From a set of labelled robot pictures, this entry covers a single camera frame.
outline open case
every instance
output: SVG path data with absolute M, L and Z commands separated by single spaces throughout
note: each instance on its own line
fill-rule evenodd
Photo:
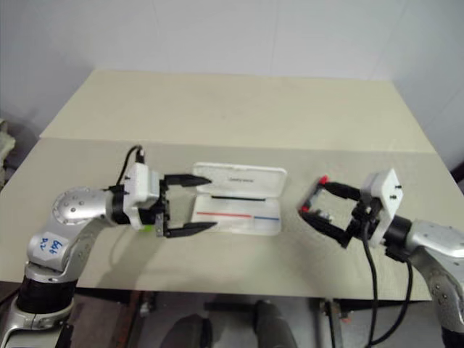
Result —
M 212 183 L 197 186 L 192 222 L 216 221 L 216 231 L 260 236 L 281 231 L 283 168 L 201 162 L 193 174 Z

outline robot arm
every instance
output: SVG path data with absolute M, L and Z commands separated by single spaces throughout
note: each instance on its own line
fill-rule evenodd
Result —
M 357 202 L 346 230 L 332 225 L 328 213 L 314 209 L 322 190 Z M 426 280 L 446 347 L 464 347 L 464 233 L 396 216 L 402 195 L 394 170 L 370 175 L 360 190 L 324 177 L 299 214 L 315 230 L 337 240 L 344 248 L 353 237 L 362 239 L 367 226 L 371 247 L 384 244 L 387 256 L 407 260 Z
M 157 236 L 172 238 L 190 236 L 216 224 L 186 223 L 182 228 L 170 228 L 168 186 L 198 186 L 210 181 L 189 174 L 161 178 L 144 164 L 141 146 L 133 149 L 137 150 L 136 163 L 123 183 L 120 178 L 108 189 L 72 188 L 57 197 L 46 225 L 30 240 L 25 276 L 3 324 L 0 348 L 23 347 L 23 337 L 30 342 L 36 333 L 42 339 L 49 337 L 43 347 L 54 347 L 60 340 L 62 344 L 70 336 L 72 329 L 65 322 L 73 307 L 75 287 L 103 228 L 131 224 L 140 230 L 153 225 Z

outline red line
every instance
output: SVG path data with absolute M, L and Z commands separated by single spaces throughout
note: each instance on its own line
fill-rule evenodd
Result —
M 228 214 L 227 212 L 196 212 L 198 215 L 234 216 L 235 218 L 253 218 L 247 214 Z

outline white wall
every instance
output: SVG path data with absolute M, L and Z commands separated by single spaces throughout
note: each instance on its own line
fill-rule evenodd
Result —
M 19 158 L 99 67 L 393 80 L 447 166 L 464 160 L 462 0 L 0 1 Z

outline floor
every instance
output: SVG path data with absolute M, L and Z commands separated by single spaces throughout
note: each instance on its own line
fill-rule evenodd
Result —
M 235 302 L 253 304 L 260 297 L 161 293 L 157 309 L 145 318 L 138 340 L 138 348 L 158 348 L 165 334 L 180 318 L 198 313 L 209 318 L 215 337 L 214 348 L 255 348 L 257 341 L 251 327 L 249 312 L 207 312 L 205 302 Z M 270 297 L 287 319 L 298 347 L 330 348 L 331 337 L 328 318 L 320 314 L 317 300 L 298 297 Z M 398 313 L 397 307 L 382 308 L 378 314 L 378 335 L 386 331 Z M 341 323 L 344 347 L 364 347 L 370 323 L 370 310 L 353 312 L 350 323 Z M 410 305 L 402 326 L 389 340 L 377 347 L 443 347 L 439 324 L 430 302 Z

